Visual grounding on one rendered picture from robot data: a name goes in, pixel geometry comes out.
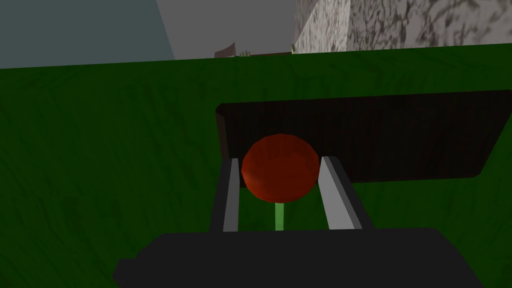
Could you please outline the red ball knob green stem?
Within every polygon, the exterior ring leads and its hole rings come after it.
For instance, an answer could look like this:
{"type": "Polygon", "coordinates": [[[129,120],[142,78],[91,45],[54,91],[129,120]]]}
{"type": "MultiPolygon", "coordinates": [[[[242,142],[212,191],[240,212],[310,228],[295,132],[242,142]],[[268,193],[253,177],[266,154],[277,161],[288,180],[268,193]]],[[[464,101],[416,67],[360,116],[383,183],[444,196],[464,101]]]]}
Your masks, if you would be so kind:
{"type": "Polygon", "coordinates": [[[305,140],[273,134],[255,142],[243,158],[241,175],[258,199],[274,204],[274,229],[285,228],[285,204],[306,196],[320,173],[319,156],[305,140]]]}

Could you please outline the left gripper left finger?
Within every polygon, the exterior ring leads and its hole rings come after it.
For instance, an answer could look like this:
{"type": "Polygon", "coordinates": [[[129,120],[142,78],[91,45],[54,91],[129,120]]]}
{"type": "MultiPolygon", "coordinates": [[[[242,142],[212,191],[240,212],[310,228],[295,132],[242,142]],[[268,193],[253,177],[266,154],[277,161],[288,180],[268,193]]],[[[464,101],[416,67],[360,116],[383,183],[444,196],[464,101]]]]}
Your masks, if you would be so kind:
{"type": "Polygon", "coordinates": [[[239,228],[240,176],[239,160],[221,163],[210,218],[209,232],[237,232],[239,228]]]}

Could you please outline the dark brown drawer front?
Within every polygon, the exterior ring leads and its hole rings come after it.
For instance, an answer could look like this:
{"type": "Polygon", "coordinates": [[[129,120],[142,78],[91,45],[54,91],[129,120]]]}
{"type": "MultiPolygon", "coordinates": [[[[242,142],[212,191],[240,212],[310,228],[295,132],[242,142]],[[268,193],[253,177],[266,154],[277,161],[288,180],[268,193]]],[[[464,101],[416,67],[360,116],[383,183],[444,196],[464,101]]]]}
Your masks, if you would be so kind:
{"type": "Polygon", "coordinates": [[[512,115],[512,90],[222,103],[222,159],[295,135],[353,183],[473,178],[512,115]]]}

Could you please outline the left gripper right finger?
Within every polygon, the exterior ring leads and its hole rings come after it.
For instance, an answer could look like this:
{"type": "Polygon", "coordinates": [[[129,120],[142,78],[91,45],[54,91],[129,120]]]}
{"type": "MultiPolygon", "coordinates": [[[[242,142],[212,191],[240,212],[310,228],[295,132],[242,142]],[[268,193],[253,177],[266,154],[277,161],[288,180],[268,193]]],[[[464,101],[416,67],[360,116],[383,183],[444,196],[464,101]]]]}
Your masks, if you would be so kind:
{"type": "Polygon", "coordinates": [[[321,158],[318,186],[330,230],[375,227],[337,157],[321,158]]]}

